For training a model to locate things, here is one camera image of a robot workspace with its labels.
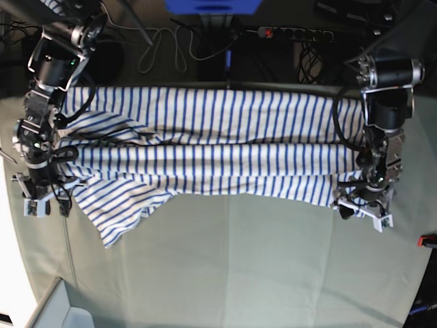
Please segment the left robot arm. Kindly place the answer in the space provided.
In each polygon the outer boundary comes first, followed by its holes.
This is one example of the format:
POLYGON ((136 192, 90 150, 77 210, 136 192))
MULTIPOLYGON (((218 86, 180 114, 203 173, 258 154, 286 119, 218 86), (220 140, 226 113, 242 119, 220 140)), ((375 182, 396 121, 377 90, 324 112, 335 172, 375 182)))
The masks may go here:
POLYGON ((333 192, 333 206, 342 219, 363 214, 382 224, 389 220, 394 184, 403 171, 404 124, 414 115, 414 88, 425 80, 425 58, 435 33, 434 18, 406 18, 354 59, 359 65, 364 145, 347 139, 339 123, 339 101, 350 87, 341 88, 332 105, 335 132, 345 147, 357 152, 361 169, 359 179, 339 182, 333 192))

